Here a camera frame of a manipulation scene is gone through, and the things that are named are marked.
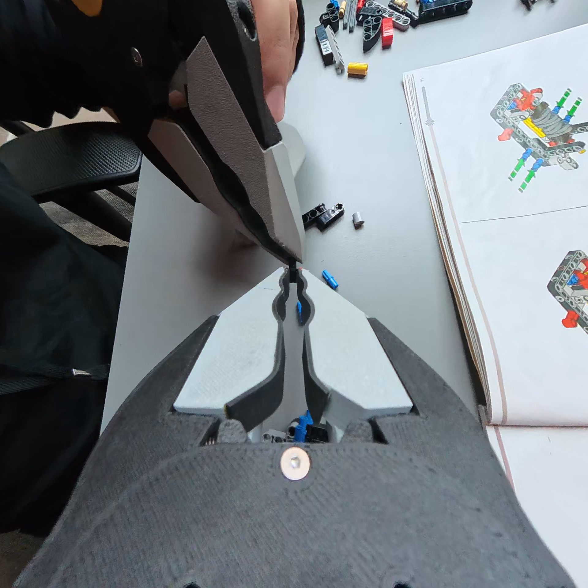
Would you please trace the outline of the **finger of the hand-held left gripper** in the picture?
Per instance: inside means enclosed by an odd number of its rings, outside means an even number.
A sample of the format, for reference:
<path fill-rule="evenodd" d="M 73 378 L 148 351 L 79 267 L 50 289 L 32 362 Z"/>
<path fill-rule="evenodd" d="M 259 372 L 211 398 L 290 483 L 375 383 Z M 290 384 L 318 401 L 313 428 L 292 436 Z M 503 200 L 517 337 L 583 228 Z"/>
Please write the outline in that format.
<path fill-rule="evenodd" d="M 239 180 L 244 181 L 246 188 L 254 186 L 252 173 L 258 163 L 259 146 L 242 112 L 232 110 L 228 113 L 227 121 L 218 121 L 216 126 L 212 125 L 210 117 L 205 118 L 205 123 L 206 129 L 213 131 L 214 145 L 220 147 L 220 152 L 213 151 L 213 155 L 220 155 L 221 163 L 232 165 L 231 170 Z M 178 123 L 156 119 L 148 137 L 204 207 L 243 235 L 244 239 L 259 243 L 245 227 L 238 212 L 221 195 L 209 165 Z"/>
<path fill-rule="evenodd" d="M 306 237 L 288 146 L 279 138 L 261 147 L 206 38 L 187 58 L 187 99 L 220 160 L 215 179 L 231 223 L 283 262 L 302 262 Z"/>

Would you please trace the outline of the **pile of loose lego pieces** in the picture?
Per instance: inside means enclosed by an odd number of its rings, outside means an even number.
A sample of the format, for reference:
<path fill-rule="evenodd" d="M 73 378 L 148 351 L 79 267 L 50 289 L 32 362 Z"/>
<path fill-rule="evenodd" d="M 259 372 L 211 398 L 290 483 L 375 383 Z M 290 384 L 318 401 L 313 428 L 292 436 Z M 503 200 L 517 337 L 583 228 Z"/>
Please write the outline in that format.
<path fill-rule="evenodd" d="M 451 48 L 474 54 L 478 40 L 503 46 L 513 31 L 531 31 L 534 6 L 560 1 L 317 1 L 309 14 L 311 55 L 317 65 L 347 74 L 348 63 L 370 63 L 374 55 L 399 54 L 405 65 L 422 55 L 425 64 Z"/>

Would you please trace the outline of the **white instruction booklet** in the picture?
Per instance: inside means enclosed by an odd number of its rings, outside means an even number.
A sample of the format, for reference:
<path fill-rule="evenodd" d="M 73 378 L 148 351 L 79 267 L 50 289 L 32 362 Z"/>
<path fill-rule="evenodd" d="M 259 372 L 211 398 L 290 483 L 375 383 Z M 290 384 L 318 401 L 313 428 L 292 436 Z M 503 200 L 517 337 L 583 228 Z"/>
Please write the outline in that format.
<path fill-rule="evenodd" d="M 587 587 L 587 24 L 405 72 L 403 89 L 487 437 Z"/>

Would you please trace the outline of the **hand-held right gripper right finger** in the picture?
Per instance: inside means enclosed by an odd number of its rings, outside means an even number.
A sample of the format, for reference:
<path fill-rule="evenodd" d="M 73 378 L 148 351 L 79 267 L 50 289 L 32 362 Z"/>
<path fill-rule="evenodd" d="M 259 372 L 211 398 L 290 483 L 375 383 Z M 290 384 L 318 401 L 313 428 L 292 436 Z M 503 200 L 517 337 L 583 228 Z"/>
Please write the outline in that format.
<path fill-rule="evenodd" d="M 364 312 L 298 270 L 307 407 L 328 431 L 354 420 L 410 413 L 413 402 Z"/>

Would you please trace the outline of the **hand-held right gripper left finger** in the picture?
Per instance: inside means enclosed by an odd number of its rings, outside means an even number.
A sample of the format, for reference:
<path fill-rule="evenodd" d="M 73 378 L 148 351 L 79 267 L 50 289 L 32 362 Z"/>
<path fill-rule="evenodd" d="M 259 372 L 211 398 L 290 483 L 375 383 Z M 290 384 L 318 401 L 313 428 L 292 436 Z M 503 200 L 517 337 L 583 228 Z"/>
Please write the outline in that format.
<path fill-rule="evenodd" d="M 173 408 L 259 427 L 283 400 L 283 320 L 290 271 L 280 268 L 215 319 Z"/>

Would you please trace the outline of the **lego engine frame assembly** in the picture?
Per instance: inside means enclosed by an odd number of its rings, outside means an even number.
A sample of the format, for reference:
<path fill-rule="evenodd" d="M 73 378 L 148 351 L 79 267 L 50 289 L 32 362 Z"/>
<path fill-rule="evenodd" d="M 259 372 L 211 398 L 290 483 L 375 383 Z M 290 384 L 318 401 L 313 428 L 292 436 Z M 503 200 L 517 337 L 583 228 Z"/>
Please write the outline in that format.
<path fill-rule="evenodd" d="M 328 443 L 326 423 L 315 422 L 310 411 L 296 417 L 285 432 L 269 429 L 262 434 L 263 443 Z"/>

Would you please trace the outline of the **person's left hand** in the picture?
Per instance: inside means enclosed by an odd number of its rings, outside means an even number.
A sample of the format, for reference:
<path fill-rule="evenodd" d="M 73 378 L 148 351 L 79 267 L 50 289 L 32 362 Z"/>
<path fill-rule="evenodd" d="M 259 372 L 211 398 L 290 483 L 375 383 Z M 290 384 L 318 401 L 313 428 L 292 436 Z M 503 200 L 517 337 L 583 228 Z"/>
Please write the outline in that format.
<path fill-rule="evenodd" d="M 258 30 L 263 94 L 276 122 L 283 119 L 286 90 L 293 75 L 299 41 L 296 1 L 252 1 Z"/>

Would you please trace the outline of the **person's left forearm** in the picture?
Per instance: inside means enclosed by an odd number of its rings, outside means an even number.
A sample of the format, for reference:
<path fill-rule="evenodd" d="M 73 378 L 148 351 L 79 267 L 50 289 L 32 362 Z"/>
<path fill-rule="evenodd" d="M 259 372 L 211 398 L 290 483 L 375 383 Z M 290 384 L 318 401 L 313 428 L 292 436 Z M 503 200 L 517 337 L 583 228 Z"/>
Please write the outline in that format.
<path fill-rule="evenodd" d="M 46 1 L 1 1 L 1 119 L 51 126 L 54 115 L 74 118 L 82 108 L 105 109 L 125 121 L 131 96 L 100 90 L 54 24 Z"/>

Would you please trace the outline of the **person's dark clothed torso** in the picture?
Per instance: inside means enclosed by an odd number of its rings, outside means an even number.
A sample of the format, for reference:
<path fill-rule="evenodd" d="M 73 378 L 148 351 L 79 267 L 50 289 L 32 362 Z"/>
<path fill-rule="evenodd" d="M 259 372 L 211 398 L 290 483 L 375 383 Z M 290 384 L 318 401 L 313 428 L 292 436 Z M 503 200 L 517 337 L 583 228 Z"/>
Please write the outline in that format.
<path fill-rule="evenodd" d="M 1 166 L 1 364 L 111 363 L 123 267 L 63 230 Z M 1 533 L 44 536 L 99 437 L 107 380 L 1 395 Z"/>

